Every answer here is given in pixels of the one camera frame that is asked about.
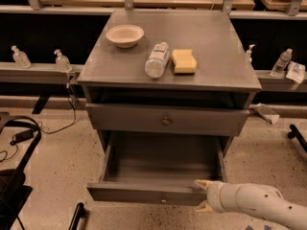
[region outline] concrete floor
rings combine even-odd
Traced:
[[[32,115],[35,100],[0,100],[0,111],[31,116],[43,123],[45,130],[69,125],[73,111],[66,100],[51,99],[41,114]],[[283,196],[307,206],[307,155],[296,139],[287,137],[289,124],[295,124],[307,137],[307,107],[271,105],[280,120],[270,125],[251,112],[239,137],[234,139],[225,158],[228,182],[272,185]],[[163,206],[93,201],[86,183],[99,180],[104,153],[92,128],[83,103],[77,110],[77,122],[59,133],[43,134],[27,166],[26,184],[34,190],[19,215],[27,230],[68,229],[75,207],[83,202],[86,219],[79,229],[205,229],[245,230],[286,229],[278,224],[242,214],[196,213],[193,207]],[[13,152],[9,145],[13,128],[1,134],[1,150]],[[0,170],[13,168],[22,157],[27,142],[20,145],[14,159],[0,163]],[[21,229],[18,222],[13,230]]]

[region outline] drawer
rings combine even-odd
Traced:
[[[225,181],[219,138],[165,133],[111,133],[94,200],[197,206],[206,191],[196,179]]]
[[[148,131],[238,136],[248,110],[88,103],[91,123],[98,130]]]

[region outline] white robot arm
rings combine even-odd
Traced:
[[[307,229],[307,207],[286,201],[274,187],[208,180],[195,183],[207,191],[207,200],[200,205],[200,211],[244,213],[292,230]]]

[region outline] bowl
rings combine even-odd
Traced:
[[[134,25],[120,25],[109,29],[106,38],[120,48],[133,47],[144,35],[142,28]]]

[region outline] yellow sponge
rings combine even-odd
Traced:
[[[173,50],[172,59],[175,65],[175,73],[194,74],[197,62],[192,56],[191,49]]]

